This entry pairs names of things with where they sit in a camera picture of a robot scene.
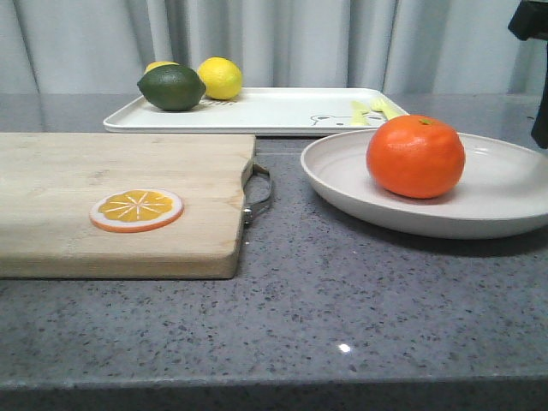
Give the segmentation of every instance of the speckled countertop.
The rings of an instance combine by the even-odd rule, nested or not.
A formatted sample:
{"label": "speckled countertop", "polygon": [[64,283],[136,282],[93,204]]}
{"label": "speckled countertop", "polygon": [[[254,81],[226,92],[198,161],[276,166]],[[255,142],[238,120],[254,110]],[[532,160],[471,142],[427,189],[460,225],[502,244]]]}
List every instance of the speckled countertop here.
{"label": "speckled countertop", "polygon": [[[0,131],[102,132],[132,97],[0,95]],[[538,98],[391,97],[540,151]],[[548,228],[361,222],[307,183],[310,142],[258,141],[276,195],[234,279],[0,280],[0,409],[548,409]]]}

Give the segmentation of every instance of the orange slice sticker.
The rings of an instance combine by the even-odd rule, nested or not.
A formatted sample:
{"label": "orange slice sticker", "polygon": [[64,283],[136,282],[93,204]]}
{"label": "orange slice sticker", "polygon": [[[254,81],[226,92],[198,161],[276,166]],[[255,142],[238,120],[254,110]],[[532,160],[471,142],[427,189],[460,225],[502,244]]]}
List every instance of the orange slice sticker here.
{"label": "orange slice sticker", "polygon": [[136,188],[111,194],[89,213],[92,223],[106,231],[137,233],[158,229],[177,220],[183,211],[176,194],[156,188]]}

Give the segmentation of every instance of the green lime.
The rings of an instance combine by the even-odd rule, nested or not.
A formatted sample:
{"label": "green lime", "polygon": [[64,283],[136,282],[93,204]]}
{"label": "green lime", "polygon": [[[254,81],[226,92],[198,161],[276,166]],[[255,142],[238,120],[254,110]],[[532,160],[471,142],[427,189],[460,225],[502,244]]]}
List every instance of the green lime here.
{"label": "green lime", "polygon": [[188,111],[206,92],[198,74],[179,64],[151,69],[137,82],[137,87],[146,101],[166,111]]}

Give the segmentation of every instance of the lime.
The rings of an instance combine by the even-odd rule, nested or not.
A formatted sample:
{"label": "lime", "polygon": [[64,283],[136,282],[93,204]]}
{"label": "lime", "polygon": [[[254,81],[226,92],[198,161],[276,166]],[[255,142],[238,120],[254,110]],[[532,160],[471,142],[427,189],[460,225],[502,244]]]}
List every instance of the lime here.
{"label": "lime", "polygon": [[150,104],[166,111],[192,109],[206,91],[198,74],[180,64],[165,64],[151,69],[137,82]]}
{"label": "lime", "polygon": [[237,96],[243,82],[238,66],[223,57],[210,57],[198,68],[204,81],[205,95],[216,100],[228,100]]}

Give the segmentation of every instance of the yellow object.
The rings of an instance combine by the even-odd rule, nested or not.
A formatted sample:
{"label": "yellow object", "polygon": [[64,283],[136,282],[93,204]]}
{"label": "yellow object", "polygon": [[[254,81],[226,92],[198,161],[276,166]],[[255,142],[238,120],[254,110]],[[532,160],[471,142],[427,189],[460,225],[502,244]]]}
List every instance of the yellow object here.
{"label": "yellow object", "polygon": [[383,113],[386,120],[391,120],[392,118],[402,115],[402,113],[397,112],[396,109],[382,97],[376,98],[371,102],[371,110]]}
{"label": "yellow object", "polygon": [[360,101],[352,101],[352,120],[350,121],[351,126],[367,126],[369,121],[366,119],[365,114],[369,112],[369,107],[363,104]]}
{"label": "yellow object", "polygon": [[181,199],[173,193],[135,189],[102,199],[90,211],[90,218],[101,229],[133,233],[169,224],[182,209]]}
{"label": "yellow object", "polygon": [[148,73],[149,71],[151,71],[152,69],[155,69],[156,67],[167,66],[168,64],[179,64],[179,63],[175,63],[175,62],[154,62],[154,63],[150,63],[148,66],[146,66],[145,73]]}
{"label": "yellow object", "polygon": [[205,84],[205,95],[216,100],[228,100],[241,91],[243,76],[240,69],[223,57],[210,57],[197,70]]}

